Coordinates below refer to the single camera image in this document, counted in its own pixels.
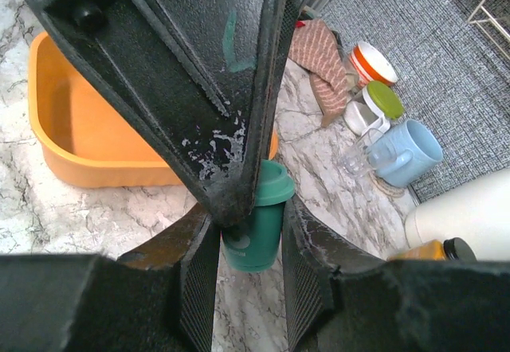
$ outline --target glass cup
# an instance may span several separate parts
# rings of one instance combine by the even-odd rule
[[[348,147],[340,156],[340,164],[346,172],[354,177],[362,177],[394,162],[397,151],[391,143],[379,141],[383,135],[377,129],[369,129]]]

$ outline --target blue cup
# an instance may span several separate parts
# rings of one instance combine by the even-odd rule
[[[432,132],[415,119],[392,127],[374,145],[392,146],[396,159],[375,174],[392,186],[406,187],[443,160],[443,150]]]

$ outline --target black cap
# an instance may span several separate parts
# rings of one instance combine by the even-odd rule
[[[475,253],[461,238],[448,239],[443,243],[448,259],[462,260],[463,262],[476,262]]]

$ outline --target clear glass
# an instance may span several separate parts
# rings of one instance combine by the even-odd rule
[[[361,88],[359,87],[358,71],[356,71],[354,65],[352,65],[348,55],[343,58],[342,62],[343,66],[345,67],[345,73],[347,77],[347,90],[351,93],[359,92]]]
[[[397,151],[388,142],[379,141],[383,133],[369,129],[340,156],[340,164],[350,175],[362,177],[370,171],[390,165]]]

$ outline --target black plastic leg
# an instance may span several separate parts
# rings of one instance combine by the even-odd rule
[[[280,24],[280,36],[278,37],[278,47],[276,55],[272,58],[273,80],[271,81],[271,96],[268,101],[265,129],[263,132],[263,144],[265,146],[265,156],[269,154],[271,134],[273,133],[273,120],[277,108],[277,97],[280,91],[281,81],[284,75],[285,63],[287,62],[288,50],[292,42],[292,35],[296,26],[297,18],[301,10],[306,5],[307,0],[286,0],[284,1],[284,14]]]
[[[384,263],[285,208],[283,268],[291,351],[507,350],[510,264]]]
[[[0,256],[0,350],[209,352],[219,229],[195,206],[120,257]]]

